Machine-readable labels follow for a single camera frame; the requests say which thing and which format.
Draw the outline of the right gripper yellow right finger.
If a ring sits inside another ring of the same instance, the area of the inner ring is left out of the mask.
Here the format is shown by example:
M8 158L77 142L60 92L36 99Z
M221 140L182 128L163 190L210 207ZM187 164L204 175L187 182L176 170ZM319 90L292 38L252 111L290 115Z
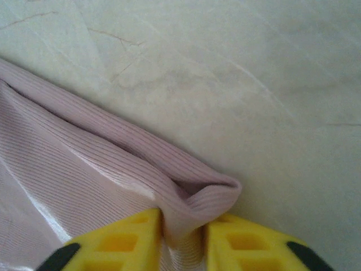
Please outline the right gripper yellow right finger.
M302 240L229 213L205 232L207 270L333 270Z

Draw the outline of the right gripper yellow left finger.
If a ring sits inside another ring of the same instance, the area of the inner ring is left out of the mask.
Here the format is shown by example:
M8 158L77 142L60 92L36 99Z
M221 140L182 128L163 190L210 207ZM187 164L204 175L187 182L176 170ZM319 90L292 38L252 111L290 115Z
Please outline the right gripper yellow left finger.
M152 208L79 235L37 270L160 270L161 222L161 211Z

